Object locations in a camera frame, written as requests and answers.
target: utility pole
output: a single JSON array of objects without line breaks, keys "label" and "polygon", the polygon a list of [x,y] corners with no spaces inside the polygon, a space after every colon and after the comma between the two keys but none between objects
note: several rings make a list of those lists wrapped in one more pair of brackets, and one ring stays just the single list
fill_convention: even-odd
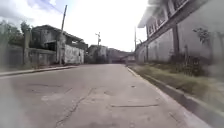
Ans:
[{"label": "utility pole", "polygon": [[100,39],[100,32],[99,32],[99,34],[96,34],[97,36],[98,36],[98,47],[99,47],[99,45],[100,45],[100,42],[101,42],[101,39]]},{"label": "utility pole", "polygon": [[136,37],[136,27],[135,27],[135,37],[134,37],[135,39],[135,49],[136,49],[136,42],[137,42],[137,37]]},{"label": "utility pole", "polygon": [[64,15],[63,15],[63,19],[62,19],[62,25],[61,25],[61,33],[60,33],[60,41],[59,41],[59,64],[62,64],[62,36],[63,36],[63,29],[64,29],[64,22],[65,22],[65,16],[66,16],[66,11],[67,11],[67,5],[65,5],[65,10],[64,10]]}]

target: tree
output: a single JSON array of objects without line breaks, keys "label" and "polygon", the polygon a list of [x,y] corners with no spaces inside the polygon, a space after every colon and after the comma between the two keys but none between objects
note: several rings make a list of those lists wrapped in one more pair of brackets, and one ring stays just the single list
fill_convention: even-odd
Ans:
[{"label": "tree", "polygon": [[22,33],[14,24],[3,20],[0,22],[0,30],[0,43],[22,45]]},{"label": "tree", "polygon": [[27,30],[31,30],[31,26],[28,25],[25,21],[23,21],[21,24],[20,24],[20,28],[21,28],[21,31],[23,33],[23,36],[25,35],[25,32]]}]

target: road crack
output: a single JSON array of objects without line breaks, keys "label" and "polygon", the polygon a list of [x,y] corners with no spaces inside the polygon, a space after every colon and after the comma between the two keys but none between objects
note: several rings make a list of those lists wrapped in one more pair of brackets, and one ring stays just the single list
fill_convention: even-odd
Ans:
[{"label": "road crack", "polygon": [[153,107],[153,106],[159,106],[159,104],[148,104],[148,105],[110,105],[111,107]]},{"label": "road crack", "polygon": [[79,107],[79,104],[84,101],[96,88],[92,88],[89,90],[86,96],[80,98],[75,105],[73,105],[72,109],[68,112],[68,114],[61,120],[56,122],[56,125],[54,128],[58,128],[60,125],[64,124],[71,116],[72,114],[77,110]]}]

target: roof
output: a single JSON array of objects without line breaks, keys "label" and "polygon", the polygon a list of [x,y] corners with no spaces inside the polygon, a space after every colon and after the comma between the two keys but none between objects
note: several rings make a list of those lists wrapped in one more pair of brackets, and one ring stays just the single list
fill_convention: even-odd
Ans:
[{"label": "roof", "polygon": [[[41,29],[41,28],[48,28],[48,29],[53,29],[54,31],[57,31],[57,32],[61,32],[61,29],[55,28],[55,27],[53,27],[51,25],[37,26],[34,29]],[[75,39],[77,41],[82,41],[83,40],[83,39],[81,39],[79,37],[76,37],[76,36],[73,36],[73,35],[67,33],[66,31],[63,31],[63,34],[66,35],[66,36],[68,36],[68,37],[71,37],[71,38],[73,38],[73,39]]]},{"label": "roof", "polygon": [[163,0],[148,0],[148,6],[145,9],[145,12],[142,16],[142,19],[140,20],[138,24],[138,28],[144,28],[149,21],[150,17],[153,15],[156,8],[159,6],[159,4]]}]

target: asphalt road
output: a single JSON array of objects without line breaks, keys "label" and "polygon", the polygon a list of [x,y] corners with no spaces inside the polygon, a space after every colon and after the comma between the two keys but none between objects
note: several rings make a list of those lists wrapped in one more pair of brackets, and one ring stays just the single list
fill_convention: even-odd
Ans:
[{"label": "asphalt road", "polygon": [[209,128],[123,65],[0,78],[1,128]]}]

